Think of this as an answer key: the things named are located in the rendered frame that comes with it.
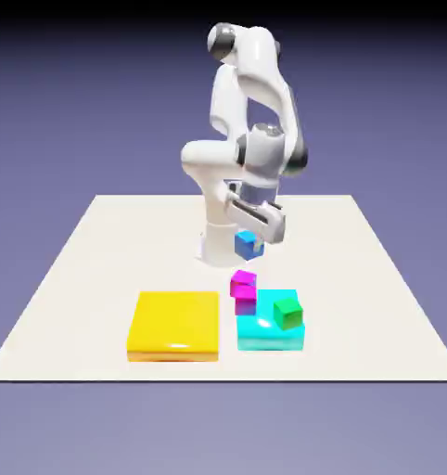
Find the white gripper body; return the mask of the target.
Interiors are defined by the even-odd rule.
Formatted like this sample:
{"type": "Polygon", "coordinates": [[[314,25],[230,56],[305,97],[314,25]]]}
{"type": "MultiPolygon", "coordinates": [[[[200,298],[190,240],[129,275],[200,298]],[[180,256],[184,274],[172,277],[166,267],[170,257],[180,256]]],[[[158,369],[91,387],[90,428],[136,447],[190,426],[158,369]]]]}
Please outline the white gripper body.
{"type": "Polygon", "coordinates": [[[260,205],[253,206],[237,193],[227,191],[223,208],[232,222],[251,231],[264,242],[278,244],[284,240],[286,214],[278,205],[264,201],[260,205]]]}

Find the small blue cube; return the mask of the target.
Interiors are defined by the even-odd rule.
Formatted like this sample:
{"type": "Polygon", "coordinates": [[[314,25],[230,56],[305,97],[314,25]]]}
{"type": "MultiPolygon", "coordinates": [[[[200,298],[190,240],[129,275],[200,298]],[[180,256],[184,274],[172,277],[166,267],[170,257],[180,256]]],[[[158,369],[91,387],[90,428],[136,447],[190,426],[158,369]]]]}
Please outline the small blue cube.
{"type": "Polygon", "coordinates": [[[248,230],[243,230],[235,234],[234,248],[235,253],[242,259],[249,261],[262,255],[253,253],[253,243],[256,235],[248,230]]]}

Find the small magenta cube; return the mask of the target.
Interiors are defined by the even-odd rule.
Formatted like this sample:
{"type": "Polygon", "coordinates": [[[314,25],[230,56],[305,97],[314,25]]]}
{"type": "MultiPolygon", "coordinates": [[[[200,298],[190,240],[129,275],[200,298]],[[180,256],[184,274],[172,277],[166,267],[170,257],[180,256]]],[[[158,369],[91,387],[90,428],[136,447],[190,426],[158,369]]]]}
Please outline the small magenta cube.
{"type": "Polygon", "coordinates": [[[257,276],[237,270],[231,277],[230,296],[235,300],[236,315],[254,315],[257,303],[257,276]]]}

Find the small green cube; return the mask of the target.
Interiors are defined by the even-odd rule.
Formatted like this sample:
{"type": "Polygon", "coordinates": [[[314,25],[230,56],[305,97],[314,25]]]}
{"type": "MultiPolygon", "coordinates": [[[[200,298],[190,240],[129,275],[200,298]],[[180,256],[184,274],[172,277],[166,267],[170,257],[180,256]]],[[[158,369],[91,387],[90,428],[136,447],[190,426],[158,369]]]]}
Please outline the small green cube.
{"type": "Polygon", "coordinates": [[[303,309],[300,302],[293,297],[279,299],[274,302],[274,320],[282,330],[301,327],[303,309]]]}

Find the large cyan box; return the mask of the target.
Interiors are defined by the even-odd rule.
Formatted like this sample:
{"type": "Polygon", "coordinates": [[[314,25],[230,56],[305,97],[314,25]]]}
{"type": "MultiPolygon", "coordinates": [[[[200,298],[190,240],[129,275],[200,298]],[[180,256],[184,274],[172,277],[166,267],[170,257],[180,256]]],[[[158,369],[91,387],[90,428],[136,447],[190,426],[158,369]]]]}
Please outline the large cyan box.
{"type": "Polygon", "coordinates": [[[299,301],[295,289],[259,289],[256,313],[236,317],[237,348],[240,351],[301,351],[305,326],[282,330],[274,320],[274,302],[287,297],[299,301]]]}

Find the large yellow box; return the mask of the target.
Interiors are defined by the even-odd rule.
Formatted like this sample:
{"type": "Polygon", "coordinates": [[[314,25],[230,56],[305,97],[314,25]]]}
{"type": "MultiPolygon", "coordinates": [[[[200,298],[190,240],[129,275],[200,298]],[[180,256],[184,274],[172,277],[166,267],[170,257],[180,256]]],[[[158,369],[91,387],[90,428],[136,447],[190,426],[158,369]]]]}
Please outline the large yellow box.
{"type": "Polygon", "coordinates": [[[219,293],[141,292],[126,350],[130,362],[216,362],[219,293]]]}

